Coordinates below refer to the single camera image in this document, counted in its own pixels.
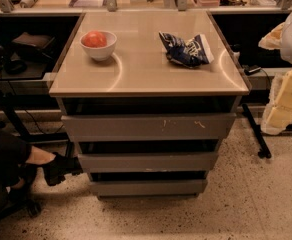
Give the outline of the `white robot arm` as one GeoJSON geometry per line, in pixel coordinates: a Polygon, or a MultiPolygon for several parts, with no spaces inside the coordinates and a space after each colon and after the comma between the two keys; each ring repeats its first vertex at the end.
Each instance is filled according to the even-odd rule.
{"type": "MultiPolygon", "coordinates": [[[[264,36],[258,46],[280,51],[282,60],[292,64],[292,12],[286,20],[264,36]]],[[[292,124],[292,68],[284,75],[276,76],[271,83],[269,103],[266,105],[261,130],[277,135],[292,124]]]]}

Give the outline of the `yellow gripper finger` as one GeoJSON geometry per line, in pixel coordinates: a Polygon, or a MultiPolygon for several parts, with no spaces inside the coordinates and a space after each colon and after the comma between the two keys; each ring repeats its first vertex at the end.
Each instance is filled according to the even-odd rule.
{"type": "Polygon", "coordinates": [[[273,79],[261,130],[269,135],[278,135],[289,124],[292,124],[292,69],[273,79]]]}
{"type": "Polygon", "coordinates": [[[282,46],[283,27],[284,27],[283,23],[277,25],[268,34],[261,38],[261,40],[258,43],[258,46],[266,50],[280,49],[282,46]]]}

